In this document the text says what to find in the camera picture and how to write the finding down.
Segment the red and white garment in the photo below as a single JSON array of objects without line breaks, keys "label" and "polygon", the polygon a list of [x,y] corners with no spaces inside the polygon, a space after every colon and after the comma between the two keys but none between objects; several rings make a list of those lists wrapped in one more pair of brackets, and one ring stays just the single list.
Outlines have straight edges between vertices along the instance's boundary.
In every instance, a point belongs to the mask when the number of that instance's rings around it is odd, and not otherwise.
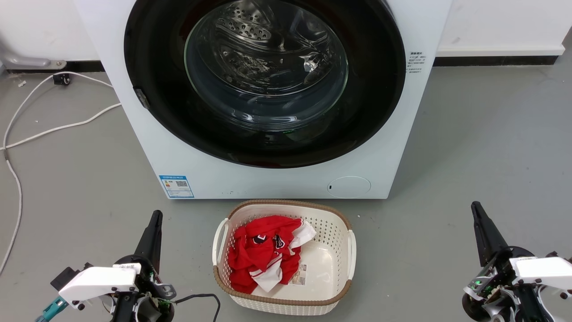
[{"label": "red and white garment", "polygon": [[287,285],[298,272],[302,246],[317,235],[302,218],[273,215],[240,226],[229,251],[231,287],[251,294],[256,288],[270,292]]}]

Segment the white plastic laundry basket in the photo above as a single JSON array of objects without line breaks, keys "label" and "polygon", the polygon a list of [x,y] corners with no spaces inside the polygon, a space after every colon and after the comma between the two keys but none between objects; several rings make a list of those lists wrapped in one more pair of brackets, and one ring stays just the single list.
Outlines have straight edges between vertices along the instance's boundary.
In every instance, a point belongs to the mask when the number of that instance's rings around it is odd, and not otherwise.
[{"label": "white plastic laundry basket", "polygon": [[[251,294],[235,291],[227,264],[235,231],[270,215],[302,218],[316,230],[316,237],[302,246],[300,263],[307,264],[306,285],[278,285],[270,292],[256,288]],[[240,306],[273,314],[318,316],[331,312],[351,287],[356,238],[349,220],[335,208],[298,200],[248,200],[219,224],[213,239],[212,263],[216,283]]]}]

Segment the round white filter cover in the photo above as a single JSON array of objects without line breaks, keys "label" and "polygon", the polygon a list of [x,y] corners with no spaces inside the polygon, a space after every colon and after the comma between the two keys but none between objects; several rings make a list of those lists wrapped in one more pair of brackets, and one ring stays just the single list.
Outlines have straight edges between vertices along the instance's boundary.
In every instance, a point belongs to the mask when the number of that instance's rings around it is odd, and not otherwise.
[{"label": "round white filter cover", "polygon": [[347,176],[331,181],[327,185],[327,192],[336,198],[355,199],[366,195],[370,188],[371,183],[366,178]]}]

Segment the blue energy label sticker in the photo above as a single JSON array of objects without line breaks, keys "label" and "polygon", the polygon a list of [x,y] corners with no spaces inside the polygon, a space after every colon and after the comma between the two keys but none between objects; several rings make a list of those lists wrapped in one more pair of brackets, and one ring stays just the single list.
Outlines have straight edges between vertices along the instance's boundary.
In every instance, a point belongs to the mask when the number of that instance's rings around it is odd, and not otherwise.
[{"label": "blue energy label sticker", "polygon": [[194,199],[186,176],[159,175],[159,180],[169,199]]}]

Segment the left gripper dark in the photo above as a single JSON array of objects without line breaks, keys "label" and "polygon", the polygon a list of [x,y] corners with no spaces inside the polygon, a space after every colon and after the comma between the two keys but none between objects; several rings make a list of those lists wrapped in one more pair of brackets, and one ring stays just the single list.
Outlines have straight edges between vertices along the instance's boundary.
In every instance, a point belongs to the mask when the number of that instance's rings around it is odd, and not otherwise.
[{"label": "left gripper dark", "polygon": [[137,291],[114,294],[113,322],[172,322],[176,295],[174,287],[159,277],[163,212],[154,211],[143,231],[134,255],[127,255],[115,264],[139,263],[141,273],[135,278]]}]

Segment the paper label inside basket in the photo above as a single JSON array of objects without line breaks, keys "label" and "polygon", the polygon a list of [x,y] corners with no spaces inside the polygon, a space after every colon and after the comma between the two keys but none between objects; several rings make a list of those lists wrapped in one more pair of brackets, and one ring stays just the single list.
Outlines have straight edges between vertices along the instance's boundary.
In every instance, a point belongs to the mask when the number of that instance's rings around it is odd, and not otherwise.
[{"label": "paper label inside basket", "polygon": [[288,285],[305,286],[307,279],[308,265],[300,263],[298,270],[292,275]]}]

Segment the black round glass washer door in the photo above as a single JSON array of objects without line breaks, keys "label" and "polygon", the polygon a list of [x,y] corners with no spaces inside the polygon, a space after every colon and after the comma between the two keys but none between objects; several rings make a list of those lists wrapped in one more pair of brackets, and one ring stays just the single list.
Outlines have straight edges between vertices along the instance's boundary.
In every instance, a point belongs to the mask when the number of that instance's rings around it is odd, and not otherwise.
[{"label": "black round glass washer door", "polygon": [[262,168],[300,168],[341,157],[394,112],[406,52],[384,0],[284,0],[325,21],[345,51],[337,78],[286,96],[225,85],[200,57],[194,32],[237,0],[136,0],[127,20],[127,73],[141,104],[172,134],[213,157]]}]

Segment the steel perforated washer drum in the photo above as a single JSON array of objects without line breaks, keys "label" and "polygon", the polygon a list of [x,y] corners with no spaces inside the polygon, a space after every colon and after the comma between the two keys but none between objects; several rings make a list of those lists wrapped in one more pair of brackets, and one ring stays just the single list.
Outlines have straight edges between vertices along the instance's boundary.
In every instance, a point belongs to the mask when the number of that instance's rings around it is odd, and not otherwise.
[{"label": "steel perforated washer drum", "polygon": [[345,65],[327,23],[284,0],[237,0],[215,8],[194,32],[200,57],[225,85],[266,97],[320,85]]}]

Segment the printed text label on washer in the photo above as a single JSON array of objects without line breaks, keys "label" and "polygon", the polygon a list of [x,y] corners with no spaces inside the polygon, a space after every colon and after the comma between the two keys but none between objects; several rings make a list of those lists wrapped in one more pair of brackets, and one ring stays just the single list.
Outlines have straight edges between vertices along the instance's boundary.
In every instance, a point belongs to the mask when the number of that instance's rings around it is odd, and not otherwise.
[{"label": "printed text label on washer", "polygon": [[422,51],[411,51],[407,56],[407,75],[421,75],[426,66],[427,55]]}]

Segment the grey pipe bracket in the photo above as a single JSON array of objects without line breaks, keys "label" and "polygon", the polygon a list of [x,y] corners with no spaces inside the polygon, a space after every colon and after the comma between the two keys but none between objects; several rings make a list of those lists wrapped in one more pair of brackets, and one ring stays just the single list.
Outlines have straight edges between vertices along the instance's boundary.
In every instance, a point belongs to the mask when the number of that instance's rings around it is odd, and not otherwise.
[{"label": "grey pipe bracket", "polygon": [[50,60],[19,55],[0,41],[0,62],[12,71],[59,71],[66,67],[65,60]]}]

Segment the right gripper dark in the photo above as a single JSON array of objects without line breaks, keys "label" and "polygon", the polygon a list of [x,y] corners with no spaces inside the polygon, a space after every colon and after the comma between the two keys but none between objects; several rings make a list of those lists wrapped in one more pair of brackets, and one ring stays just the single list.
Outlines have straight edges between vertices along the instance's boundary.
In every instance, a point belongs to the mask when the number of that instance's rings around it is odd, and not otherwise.
[{"label": "right gripper dark", "polygon": [[537,286],[511,286],[511,258],[533,257],[522,247],[508,246],[479,201],[471,204],[481,271],[464,288],[462,307],[475,322],[537,322]]}]

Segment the white front-load washing machine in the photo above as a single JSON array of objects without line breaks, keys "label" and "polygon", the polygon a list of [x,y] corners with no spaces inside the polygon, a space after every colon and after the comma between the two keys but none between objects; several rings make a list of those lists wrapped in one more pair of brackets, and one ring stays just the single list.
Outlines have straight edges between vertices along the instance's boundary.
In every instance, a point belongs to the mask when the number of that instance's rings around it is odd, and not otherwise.
[{"label": "white front-load washing machine", "polygon": [[282,169],[219,159],[168,131],[141,104],[127,73],[124,38],[136,0],[73,0],[157,179],[159,175],[186,176],[194,199],[335,199],[327,192],[327,185],[347,176],[363,177],[371,183],[370,191],[356,199],[386,199],[389,196],[452,0],[384,1],[398,26],[406,60],[411,51],[422,51],[427,55],[424,72],[421,75],[407,75],[406,72],[403,92],[394,112],[364,144],[327,162]]}]

